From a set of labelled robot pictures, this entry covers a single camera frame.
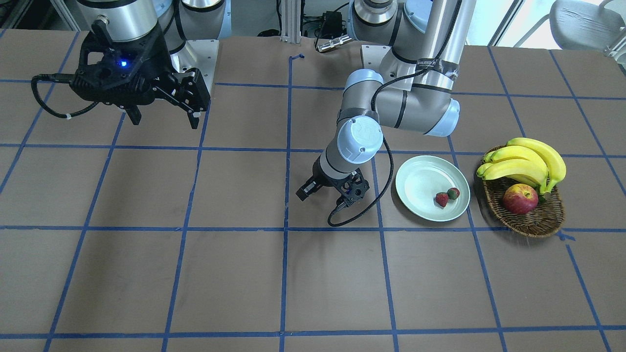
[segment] white plate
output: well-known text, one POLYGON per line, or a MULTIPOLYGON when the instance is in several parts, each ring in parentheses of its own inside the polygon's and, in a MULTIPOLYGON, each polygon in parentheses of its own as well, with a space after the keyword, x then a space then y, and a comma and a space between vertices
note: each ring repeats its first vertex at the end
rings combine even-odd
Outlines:
POLYGON ((431 221, 450 221, 459 217, 470 204, 470 187, 463 174, 442 158, 420 155, 407 160, 396 174, 396 190, 413 213, 431 221), (445 208, 435 195, 456 187, 461 195, 449 200, 445 208))

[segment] banana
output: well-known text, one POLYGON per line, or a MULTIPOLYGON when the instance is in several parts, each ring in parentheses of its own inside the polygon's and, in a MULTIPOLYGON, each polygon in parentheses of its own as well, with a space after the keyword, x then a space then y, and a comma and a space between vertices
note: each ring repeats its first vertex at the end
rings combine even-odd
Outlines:
POLYGON ((518 137, 508 141, 506 145, 521 145, 522 147, 534 150, 543 159, 548 167, 548 175, 550 183, 546 186, 546 192, 552 191, 552 188, 565 178, 567 168, 561 155, 551 146, 532 138, 518 137))
POLYGON ((485 174, 485 170, 487 170, 492 165, 492 163, 484 163, 483 165, 480 165, 480 167, 478 167, 478 170, 476 170, 476 175, 482 178, 485 174))
POLYGON ((525 159, 537 164, 537 166, 544 172, 548 173, 548 167, 539 154, 534 150, 522 147, 521 145, 510 145, 508 147, 500 148, 491 154, 489 162, 496 163, 504 160, 510 160, 514 158, 525 159))
POLYGON ((529 185, 530 187, 533 187, 534 189, 537 188, 537 186, 539 186, 535 181, 532 181, 527 176, 521 175, 519 173, 514 174, 514 175, 507 175, 507 177, 509 179, 516 180, 517 182, 520 182, 522 184, 529 185))
POLYGON ((486 162, 486 163, 491 162, 491 156, 492 156, 495 152, 497 152, 497 150, 494 150, 494 151, 492 151, 492 152, 489 152, 489 153, 485 154, 485 156, 483 157, 483 161, 484 161, 484 162, 486 162))
POLYGON ((485 180, 495 180, 509 175, 523 175, 540 186, 540 193, 545 193, 548 174, 537 164, 525 159, 509 159, 494 163, 483 174, 485 180))

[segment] strawberry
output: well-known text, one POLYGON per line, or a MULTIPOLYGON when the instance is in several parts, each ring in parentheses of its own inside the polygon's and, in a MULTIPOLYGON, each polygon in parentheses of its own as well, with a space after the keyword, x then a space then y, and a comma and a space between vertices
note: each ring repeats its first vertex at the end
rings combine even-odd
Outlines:
POLYGON ((457 199, 460 194, 461 194, 461 191, 459 191, 459 189, 456 187, 452 187, 451 189, 448 190, 448 197, 452 200, 457 199))
POLYGON ((446 192, 439 192, 434 200, 437 204, 441 205, 442 208, 445 208, 446 204, 448 204, 448 194, 446 192))

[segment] black tape label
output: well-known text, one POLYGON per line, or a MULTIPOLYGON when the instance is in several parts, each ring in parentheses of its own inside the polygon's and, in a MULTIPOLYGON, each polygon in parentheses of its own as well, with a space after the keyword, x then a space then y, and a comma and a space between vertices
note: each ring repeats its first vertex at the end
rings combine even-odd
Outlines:
POLYGON ((437 71, 452 81, 459 76, 459 65, 442 59, 419 59, 415 70, 437 71))

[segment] light blue joint cap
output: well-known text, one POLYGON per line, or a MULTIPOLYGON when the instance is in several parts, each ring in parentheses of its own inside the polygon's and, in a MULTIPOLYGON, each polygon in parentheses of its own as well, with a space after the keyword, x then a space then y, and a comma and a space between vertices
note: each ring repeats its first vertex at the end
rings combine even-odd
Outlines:
POLYGON ((369 68, 361 68, 352 72, 350 76, 348 76, 348 80, 346 81, 346 88, 344 89, 344 91, 346 91, 346 89, 350 88, 351 86, 363 81, 378 81, 381 84, 384 83, 380 73, 374 70, 370 70, 369 68))
POLYGON ((437 137, 447 137, 452 134, 454 128, 456 128, 456 123, 459 122, 459 112, 461 111, 461 105, 459 102, 450 99, 450 105, 448 105, 448 109, 446 113, 443 114, 443 117, 437 124, 427 133, 428 136, 437 136, 437 137))
POLYGON ((233 34, 232 29, 232 16, 230 15, 230 0, 226 0, 226 6, 224 8, 224 18, 222 19, 222 28, 220 29, 220 35, 217 36, 217 39, 228 38, 233 34))
POLYGON ((431 0, 407 0, 404 3, 404 13, 413 27, 425 33, 432 7, 433 2, 431 0))
POLYGON ((341 157, 355 165, 372 159, 381 145, 381 126, 369 116, 352 117, 341 126, 337 134, 337 149, 341 157))
POLYGON ((354 21, 356 18, 352 15, 352 9, 354 9, 354 0, 350 0, 350 4, 348 5, 348 20, 346 21, 346 32, 350 36, 350 38, 354 40, 359 40, 356 37, 356 32, 354 31, 354 21))
POLYGON ((170 8, 172 0, 152 0, 152 4, 155 7, 156 18, 159 18, 165 13, 165 11, 167 11, 168 8, 170 8))

